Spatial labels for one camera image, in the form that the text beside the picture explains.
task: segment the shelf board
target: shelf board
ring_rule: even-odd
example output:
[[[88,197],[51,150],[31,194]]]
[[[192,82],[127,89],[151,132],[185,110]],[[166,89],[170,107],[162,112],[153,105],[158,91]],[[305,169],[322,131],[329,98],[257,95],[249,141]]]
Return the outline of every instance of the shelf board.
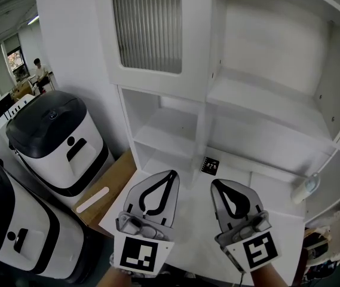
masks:
[[[134,141],[157,150],[191,158],[195,146],[197,116],[171,108],[159,108],[142,126]]]
[[[223,68],[207,102],[249,110],[308,136],[332,141],[313,98],[254,75]]]

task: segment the wooden board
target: wooden board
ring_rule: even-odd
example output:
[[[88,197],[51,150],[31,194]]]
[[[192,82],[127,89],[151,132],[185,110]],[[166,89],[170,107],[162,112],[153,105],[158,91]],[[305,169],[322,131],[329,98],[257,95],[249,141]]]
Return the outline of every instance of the wooden board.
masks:
[[[108,235],[99,226],[100,220],[112,206],[115,199],[119,196],[127,182],[134,175],[136,166],[131,151],[126,151],[101,177],[91,186],[88,191],[72,207],[73,212],[88,226],[103,234]],[[109,188],[109,192],[94,204],[83,210],[81,213],[76,211],[92,196],[97,194],[104,187]]]

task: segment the white robot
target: white robot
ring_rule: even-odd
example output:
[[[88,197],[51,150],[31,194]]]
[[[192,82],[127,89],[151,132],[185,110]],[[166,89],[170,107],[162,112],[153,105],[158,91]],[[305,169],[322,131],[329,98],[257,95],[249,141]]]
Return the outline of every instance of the white robot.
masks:
[[[0,165],[0,261],[79,283],[97,262],[98,235],[22,186]]]
[[[85,103],[63,91],[29,102],[9,121],[6,134],[26,168],[69,207],[114,162]]]

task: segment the frosted glass panel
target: frosted glass panel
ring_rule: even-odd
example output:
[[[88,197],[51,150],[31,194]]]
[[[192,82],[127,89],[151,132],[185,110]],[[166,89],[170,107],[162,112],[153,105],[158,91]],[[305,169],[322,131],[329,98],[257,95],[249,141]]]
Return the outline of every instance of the frosted glass panel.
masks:
[[[181,0],[113,0],[121,63],[182,72]]]

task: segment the black handle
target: black handle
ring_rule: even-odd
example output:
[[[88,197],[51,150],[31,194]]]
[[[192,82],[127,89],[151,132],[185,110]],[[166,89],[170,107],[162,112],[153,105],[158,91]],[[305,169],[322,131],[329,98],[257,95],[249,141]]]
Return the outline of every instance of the black handle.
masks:
[[[14,250],[17,253],[21,252],[21,248],[22,248],[22,245],[24,244],[24,241],[25,241],[25,238],[26,238],[26,234],[27,234],[27,229],[26,228],[20,229],[19,234],[17,235],[17,238],[16,238],[16,242],[14,243],[14,247],[13,247]]]

